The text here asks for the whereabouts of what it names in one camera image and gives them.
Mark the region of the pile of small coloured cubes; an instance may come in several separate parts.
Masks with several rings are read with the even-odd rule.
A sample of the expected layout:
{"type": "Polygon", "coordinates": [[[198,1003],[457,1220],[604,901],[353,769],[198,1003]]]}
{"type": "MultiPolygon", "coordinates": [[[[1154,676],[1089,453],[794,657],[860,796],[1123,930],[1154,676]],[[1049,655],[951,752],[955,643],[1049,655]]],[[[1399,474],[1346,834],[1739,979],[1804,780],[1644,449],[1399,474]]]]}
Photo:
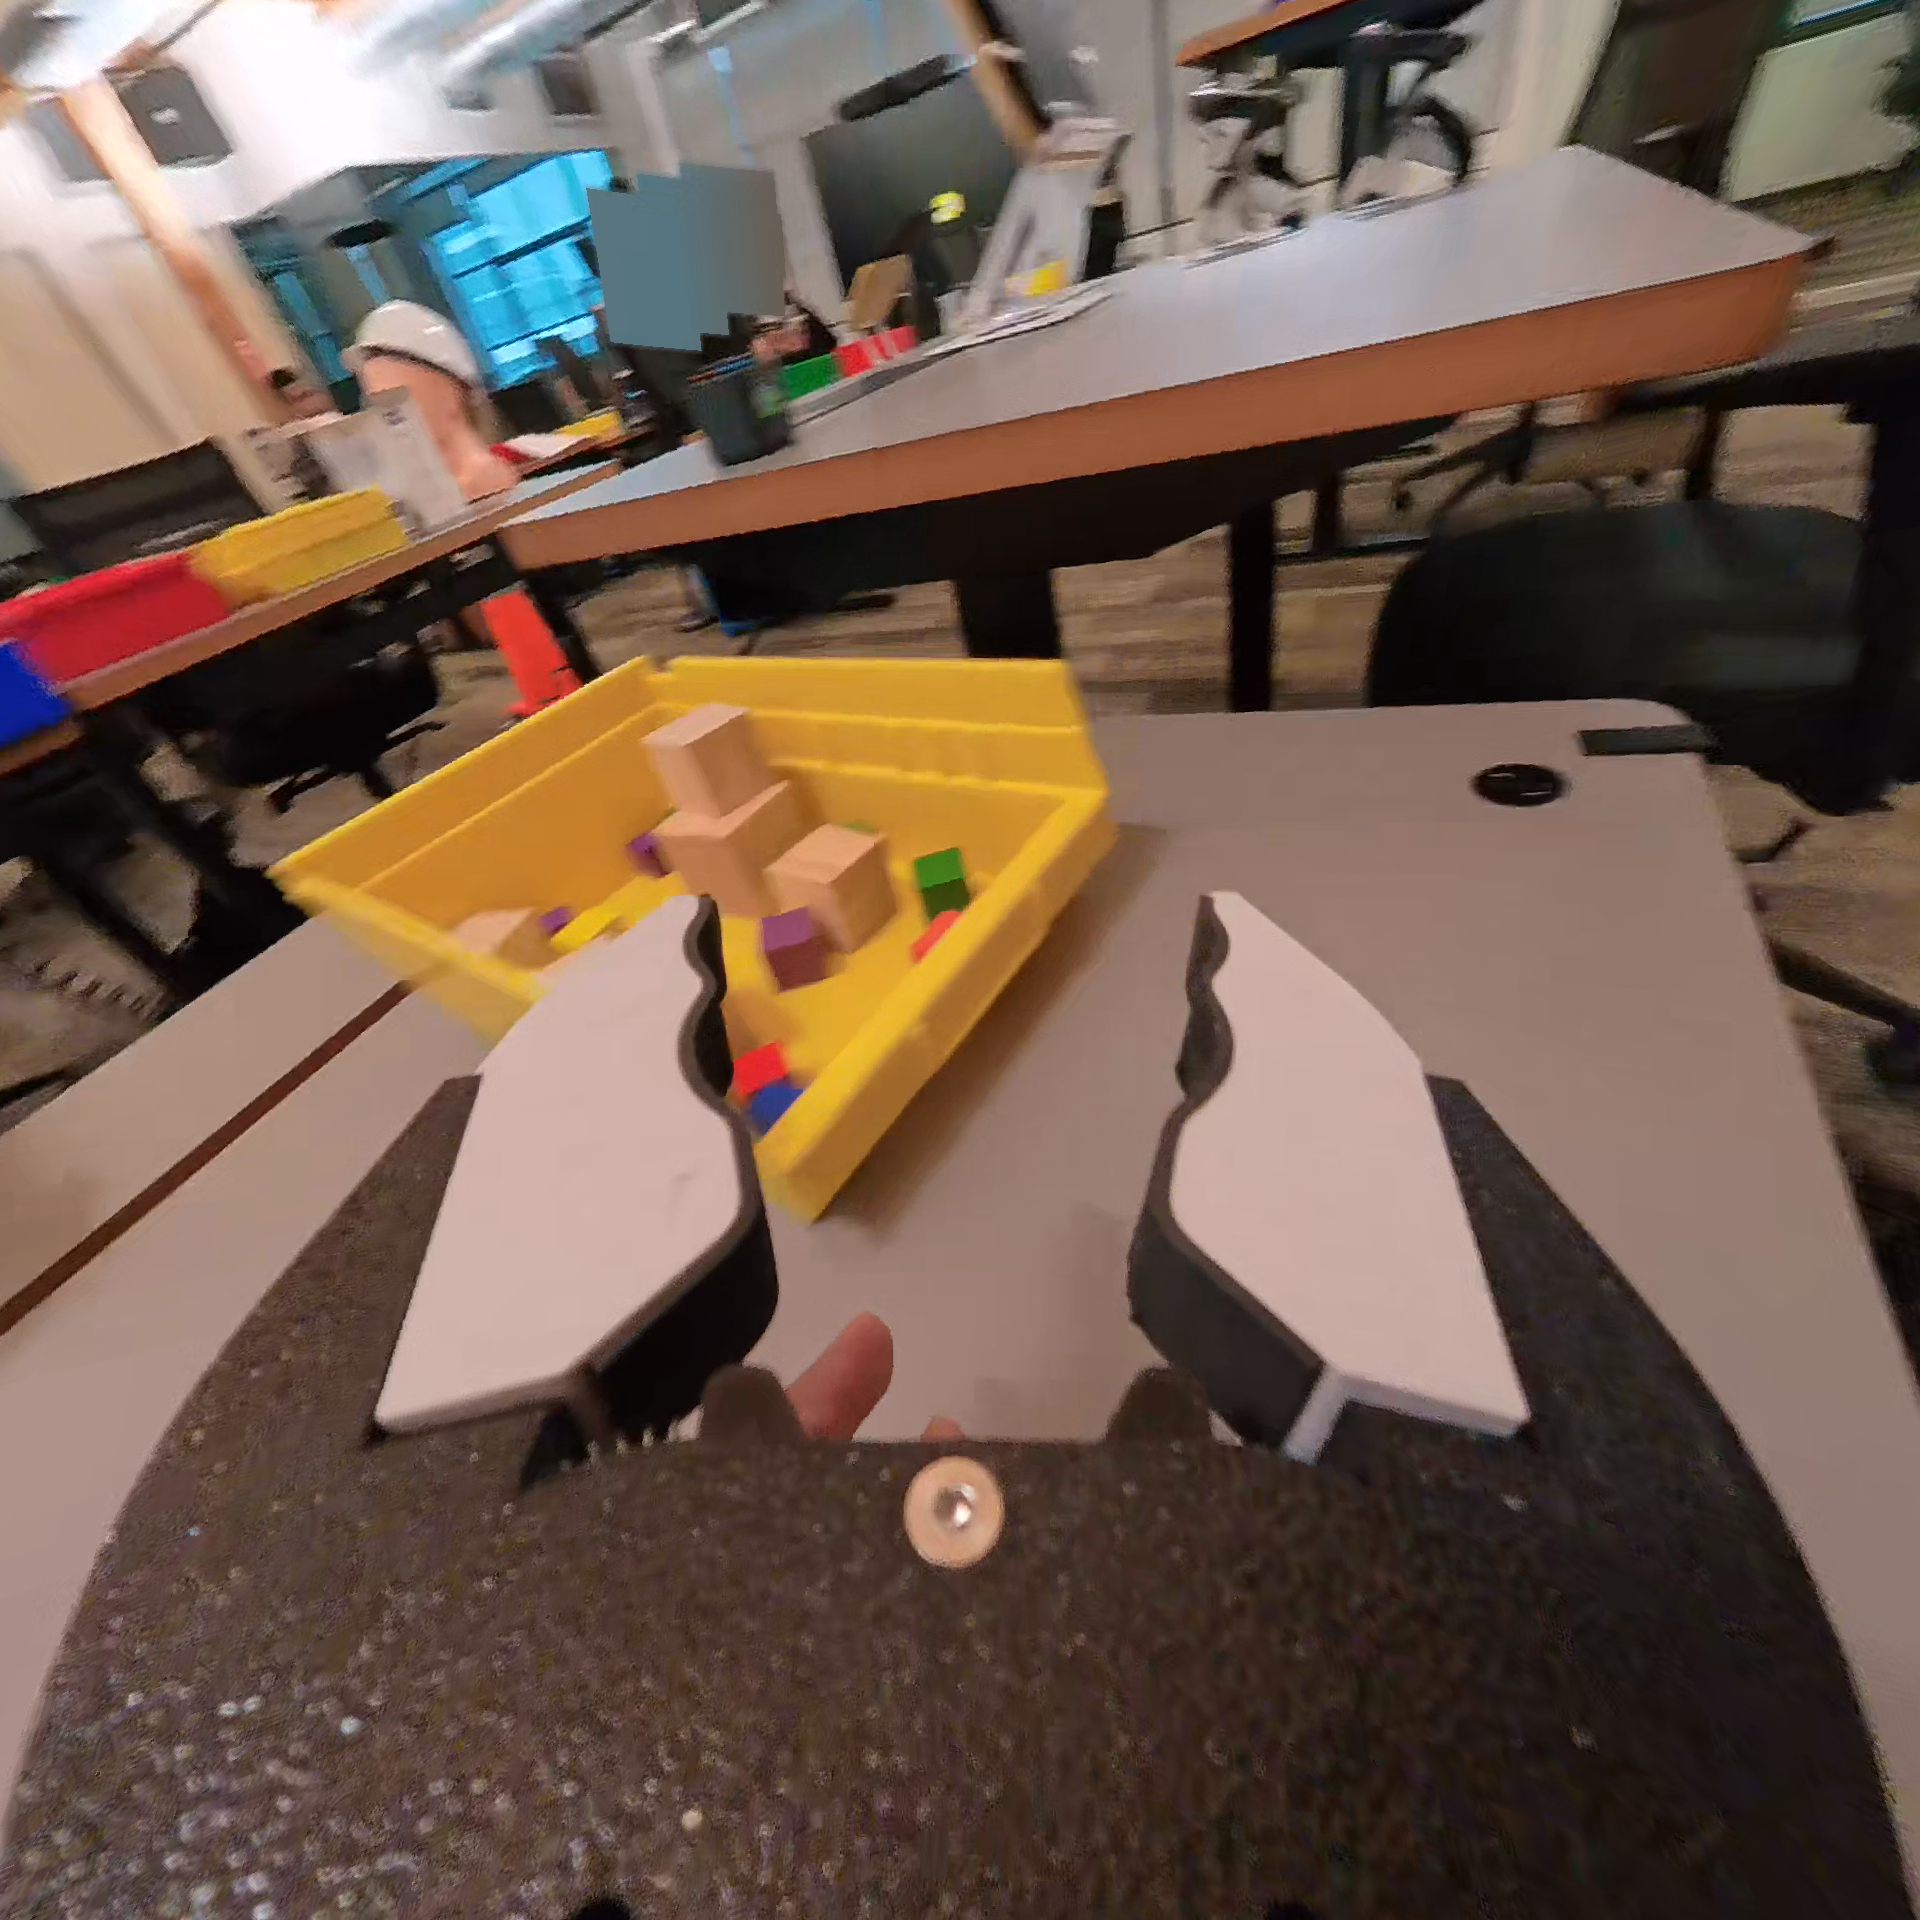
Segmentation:
{"type": "Polygon", "coordinates": [[[662,1151],[669,1169],[694,1169],[702,1183],[721,1179],[723,1135],[735,1130],[721,1112],[731,1099],[756,1136],[791,1112],[812,1117],[822,1108],[794,1077],[782,1040],[751,1040],[734,1053],[723,1010],[726,925],[751,936],[782,991],[817,991],[855,956],[833,948],[807,911],[735,919],[707,897],[671,897],[626,940],[570,951],[573,972],[558,980],[558,938],[581,917],[563,903],[525,907],[547,914],[558,959],[540,972],[549,995],[530,1012],[529,1037],[506,1042],[486,1069],[489,1089],[543,1114],[582,1107],[593,1117],[634,1123],[644,1153],[662,1151]]]}

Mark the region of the red storage bin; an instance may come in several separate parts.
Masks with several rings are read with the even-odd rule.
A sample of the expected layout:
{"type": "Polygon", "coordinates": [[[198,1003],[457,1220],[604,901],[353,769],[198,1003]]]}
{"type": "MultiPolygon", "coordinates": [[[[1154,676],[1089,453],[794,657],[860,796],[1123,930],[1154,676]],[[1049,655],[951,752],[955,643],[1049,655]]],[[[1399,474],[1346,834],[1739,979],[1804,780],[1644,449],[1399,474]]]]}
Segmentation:
{"type": "Polygon", "coordinates": [[[222,588],[198,573],[193,553],[175,552],[6,600],[3,640],[42,682],[63,689],[213,629],[231,611],[222,588]]]}

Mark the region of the yellow plastic box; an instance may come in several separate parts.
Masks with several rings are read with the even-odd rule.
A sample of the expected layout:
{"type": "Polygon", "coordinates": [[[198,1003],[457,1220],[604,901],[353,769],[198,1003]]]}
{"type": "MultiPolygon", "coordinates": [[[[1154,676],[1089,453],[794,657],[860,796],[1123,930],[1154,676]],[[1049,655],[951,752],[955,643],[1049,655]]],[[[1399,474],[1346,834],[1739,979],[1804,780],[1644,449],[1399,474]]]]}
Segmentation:
{"type": "Polygon", "coordinates": [[[817,1218],[959,1050],[1108,853],[1108,780],[1065,664],[635,658],[270,869],[306,917],[500,1040],[549,991],[447,938],[485,907],[581,919],[565,953],[683,891],[630,841],[669,815],[643,738],[702,704],[751,714],[809,825],[887,840],[899,913],[817,991],[779,991],[726,925],[729,1040],[782,1040],[807,1097],[756,1144],[762,1185],[817,1218]]]}

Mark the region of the person's left hand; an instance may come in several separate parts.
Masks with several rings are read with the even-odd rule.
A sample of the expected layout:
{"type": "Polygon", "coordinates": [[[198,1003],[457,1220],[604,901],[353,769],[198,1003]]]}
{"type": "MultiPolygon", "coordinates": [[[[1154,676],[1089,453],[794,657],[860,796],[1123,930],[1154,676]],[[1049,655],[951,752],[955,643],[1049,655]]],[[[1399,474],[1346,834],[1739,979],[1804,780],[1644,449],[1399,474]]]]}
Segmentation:
{"type": "Polygon", "coordinates": [[[839,1445],[857,1437],[893,1372],[892,1331],[873,1313],[857,1313],[785,1392],[807,1440],[839,1445]]]}

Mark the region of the white hard hat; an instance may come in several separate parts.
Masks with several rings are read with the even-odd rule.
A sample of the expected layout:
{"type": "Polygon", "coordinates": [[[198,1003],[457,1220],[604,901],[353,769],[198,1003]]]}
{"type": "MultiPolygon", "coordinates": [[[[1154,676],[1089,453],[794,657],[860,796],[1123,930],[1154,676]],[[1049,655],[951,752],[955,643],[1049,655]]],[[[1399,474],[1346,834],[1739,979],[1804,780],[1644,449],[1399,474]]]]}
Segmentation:
{"type": "Polygon", "coordinates": [[[390,299],[359,320],[353,343],[343,349],[343,362],[355,378],[365,380],[374,360],[439,370],[475,394],[486,385],[466,337],[441,313],[419,303],[390,299]]]}

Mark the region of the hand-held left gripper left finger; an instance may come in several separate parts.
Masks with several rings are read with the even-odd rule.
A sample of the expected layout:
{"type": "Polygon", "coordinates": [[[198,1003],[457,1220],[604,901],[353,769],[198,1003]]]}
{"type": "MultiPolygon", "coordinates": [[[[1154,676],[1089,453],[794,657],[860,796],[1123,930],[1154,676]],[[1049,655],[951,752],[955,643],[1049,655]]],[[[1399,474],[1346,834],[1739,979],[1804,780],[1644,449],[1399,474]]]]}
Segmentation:
{"type": "Polygon", "coordinates": [[[723,919],[671,897],[589,945],[492,1047],[372,1424],[511,1413],[662,1442],[777,1307],[748,1123],[729,1107],[723,919]]]}

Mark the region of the black pen cup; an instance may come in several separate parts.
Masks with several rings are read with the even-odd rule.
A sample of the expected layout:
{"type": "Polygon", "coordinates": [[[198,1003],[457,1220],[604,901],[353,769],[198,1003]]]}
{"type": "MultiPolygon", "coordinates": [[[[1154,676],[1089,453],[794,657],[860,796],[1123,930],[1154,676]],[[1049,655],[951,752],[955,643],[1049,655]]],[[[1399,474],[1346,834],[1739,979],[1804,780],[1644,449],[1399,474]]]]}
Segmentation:
{"type": "Polygon", "coordinates": [[[779,370],[750,352],[692,370],[686,407],[721,467],[755,465],[794,440],[779,370]]]}

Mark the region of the orange traffic cone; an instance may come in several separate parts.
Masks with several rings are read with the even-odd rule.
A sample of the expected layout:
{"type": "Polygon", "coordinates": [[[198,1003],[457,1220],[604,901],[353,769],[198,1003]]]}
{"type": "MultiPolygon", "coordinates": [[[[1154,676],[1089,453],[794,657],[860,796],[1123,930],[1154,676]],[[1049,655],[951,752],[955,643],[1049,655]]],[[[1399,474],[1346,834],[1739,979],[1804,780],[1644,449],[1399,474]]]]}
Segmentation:
{"type": "Polygon", "coordinates": [[[478,616],[511,682],[509,721],[523,723],[582,685],[529,591],[498,592],[478,616]]]}

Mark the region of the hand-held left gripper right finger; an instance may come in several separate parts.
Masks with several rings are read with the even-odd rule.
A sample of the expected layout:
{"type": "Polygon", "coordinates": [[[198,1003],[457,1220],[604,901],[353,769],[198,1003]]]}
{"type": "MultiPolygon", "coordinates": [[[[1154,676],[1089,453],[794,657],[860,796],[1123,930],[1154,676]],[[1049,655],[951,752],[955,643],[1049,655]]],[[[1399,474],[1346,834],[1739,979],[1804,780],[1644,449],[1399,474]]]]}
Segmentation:
{"type": "Polygon", "coordinates": [[[1132,1316],[1250,1447],[1355,1411],[1506,1440],[1529,1396],[1418,1051],[1242,895],[1202,895],[1126,1256],[1132,1316]]]}

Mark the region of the grey table with brown edge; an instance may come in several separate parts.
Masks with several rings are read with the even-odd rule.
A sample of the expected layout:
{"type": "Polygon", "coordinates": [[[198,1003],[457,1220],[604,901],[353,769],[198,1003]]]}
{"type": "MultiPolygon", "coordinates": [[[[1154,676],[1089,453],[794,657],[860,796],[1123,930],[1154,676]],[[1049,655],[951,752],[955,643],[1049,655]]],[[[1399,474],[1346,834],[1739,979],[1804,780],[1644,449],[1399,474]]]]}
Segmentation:
{"type": "Polygon", "coordinates": [[[1052,576],[1229,531],[1227,706],[1273,693],[1275,507],[1458,417],[1732,368],[1815,241],[1583,148],[1121,272],[725,467],[683,445],[511,520],[522,573],[954,588],[973,658],[1062,651],[1052,576]]]}
{"type": "Polygon", "coordinates": [[[82,744],[82,721],[92,714],[102,714],[140,691],[175,680],[210,658],[298,626],[325,611],[362,602],[393,584],[410,584],[420,572],[474,549],[485,549],[493,557],[493,572],[502,576],[509,591],[522,581],[522,572],[502,545],[506,529],[617,474],[622,474],[617,460],[588,460],[586,456],[554,471],[532,469],[507,495],[468,507],[463,516],[411,538],[390,553],[364,557],[325,579],[302,584],[294,592],[234,608],[205,629],[187,632],[130,658],[105,664],[95,673],[63,682],[54,689],[60,712],[52,724],[37,731],[19,728],[4,731],[4,777],[78,747],[82,744]]]}

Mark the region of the yellow storage bin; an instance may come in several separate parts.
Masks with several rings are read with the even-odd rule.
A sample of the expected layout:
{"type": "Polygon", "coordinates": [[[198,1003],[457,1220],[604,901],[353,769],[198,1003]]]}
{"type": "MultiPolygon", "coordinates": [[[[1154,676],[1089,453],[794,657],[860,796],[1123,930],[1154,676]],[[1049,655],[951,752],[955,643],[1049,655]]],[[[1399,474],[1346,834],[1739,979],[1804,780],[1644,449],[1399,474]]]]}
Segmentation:
{"type": "Polygon", "coordinates": [[[249,608],[335,579],[410,545],[396,504],[380,488],[317,496],[185,552],[187,572],[227,608],[249,608]]]}

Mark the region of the blue storage bin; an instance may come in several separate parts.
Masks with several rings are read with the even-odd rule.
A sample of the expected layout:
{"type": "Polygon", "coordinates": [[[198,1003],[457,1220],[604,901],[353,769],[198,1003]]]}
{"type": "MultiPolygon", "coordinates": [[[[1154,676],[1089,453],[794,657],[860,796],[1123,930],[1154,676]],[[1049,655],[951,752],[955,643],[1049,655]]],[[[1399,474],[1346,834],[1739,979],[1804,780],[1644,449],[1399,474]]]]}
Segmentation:
{"type": "Polygon", "coordinates": [[[3,749],[19,747],[69,724],[71,712],[60,691],[10,640],[0,648],[3,669],[3,749]]]}

